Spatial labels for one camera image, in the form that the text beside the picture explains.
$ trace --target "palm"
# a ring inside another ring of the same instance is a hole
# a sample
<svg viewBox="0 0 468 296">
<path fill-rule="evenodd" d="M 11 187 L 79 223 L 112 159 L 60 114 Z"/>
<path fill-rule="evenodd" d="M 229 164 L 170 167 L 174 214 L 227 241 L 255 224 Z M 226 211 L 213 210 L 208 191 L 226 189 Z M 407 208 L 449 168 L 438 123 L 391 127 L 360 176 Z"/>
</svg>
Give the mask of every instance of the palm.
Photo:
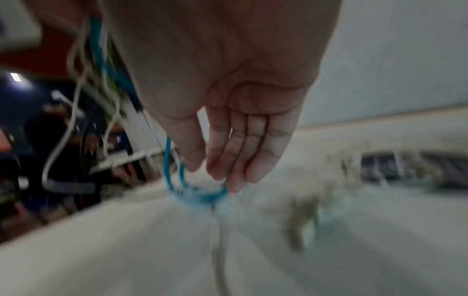
<svg viewBox="0 0 468 296">
<path fill-rule="evenodd" d="M 104 16 L 147 109 L 189 168 L 205 157 L 228 190 L 277 163 L 314 82 L 340 1 L 104 1 Z"/>
</svg>

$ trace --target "finger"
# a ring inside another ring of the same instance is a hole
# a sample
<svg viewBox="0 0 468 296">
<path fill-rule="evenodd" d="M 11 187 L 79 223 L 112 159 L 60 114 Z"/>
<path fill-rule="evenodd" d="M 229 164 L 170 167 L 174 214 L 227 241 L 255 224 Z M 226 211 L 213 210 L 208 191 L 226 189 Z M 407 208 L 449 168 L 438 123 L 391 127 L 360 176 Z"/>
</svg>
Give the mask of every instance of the finger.
<svg viewBox="0 0 468 296">
<path fill-rule="evenodd" d="M 269 117 L 265 139 L 245 172 L 247 182 L 259 182 L 278 163 L 291 140 L 301 108 L 302 105 Z"/>
<path fill-rule="evenodd" d="M 188 118 L 173 119 L 159 117 L 159 123 L 167 136 L 172 139 L 187 169 L 196 171 L 205 159 L 205 140 L 196 115 Z"/>
<path fill-rule="evenodd" d="M 247 137 L 244 146 L 237 158 L 233 169 L 226 180 L 226 188 L 229 192 L 237 193 L 244 188 L 245 169 L 258 152 L 267 129 L 266 116 L 249 115 L 247 117 Z"/>
<path fill-rule="evenodd" d="M 229 110 L 224 107 L 205 107 L 210 123 L 210 138 L 208 140 L 206 167 L 210 168 L 223 154 L 231 133 Z"/>
<path fill-rule="evenodd" d="M 246 137 L 246 116 L 240 112 L 231 111 L 231 136 L 226 147 L 214 164 L 208 168 L 208 173 L 215 179 L 221 180 L 228 176 L 234 166 L 237 156 L 242 150 Z"/>
</svg>

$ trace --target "human hand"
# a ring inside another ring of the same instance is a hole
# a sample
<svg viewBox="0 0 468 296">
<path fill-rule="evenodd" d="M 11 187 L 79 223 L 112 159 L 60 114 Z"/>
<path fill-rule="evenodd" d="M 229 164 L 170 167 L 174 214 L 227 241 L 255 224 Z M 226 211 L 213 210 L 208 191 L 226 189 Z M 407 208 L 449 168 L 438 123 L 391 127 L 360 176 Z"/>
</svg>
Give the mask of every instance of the human hand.
<svg viewBox="0 0 468 296">
<path fill-rule="evenodd" d="M 103 0 L 101 12 L 143 105 L 189 170 L 230 192 L 278 162 L 332 34 L 340 0 Z"/>
</svg>

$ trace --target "white wall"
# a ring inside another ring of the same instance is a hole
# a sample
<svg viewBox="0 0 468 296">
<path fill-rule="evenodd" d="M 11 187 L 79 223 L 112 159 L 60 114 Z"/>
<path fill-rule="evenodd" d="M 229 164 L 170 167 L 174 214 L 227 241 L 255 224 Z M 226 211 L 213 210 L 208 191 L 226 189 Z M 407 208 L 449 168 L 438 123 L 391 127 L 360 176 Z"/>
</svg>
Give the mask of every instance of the white wall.
<svg viewBox="0 0 468 296">
<path fill-rule="evenodd" d="M 468 103 L 467 70 L 467 1 L 344 1 L 299 125 Z"/>
</svg>

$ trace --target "light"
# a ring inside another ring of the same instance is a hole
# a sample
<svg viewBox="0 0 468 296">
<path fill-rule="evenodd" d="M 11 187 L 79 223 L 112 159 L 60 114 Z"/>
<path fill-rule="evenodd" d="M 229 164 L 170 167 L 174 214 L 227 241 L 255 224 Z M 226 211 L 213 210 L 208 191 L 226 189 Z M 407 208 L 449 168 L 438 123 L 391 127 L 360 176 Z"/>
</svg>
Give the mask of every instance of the light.
<svg viewBox="0 0 468 296">
<path fill-rule="evenodd" d="M 11 75 L 11 78 L 13 78 L 15 82 L 22 82 L 21 77 L 19 76 L 18 73 L 10 73 L 10 75 Z"/>
</svg>

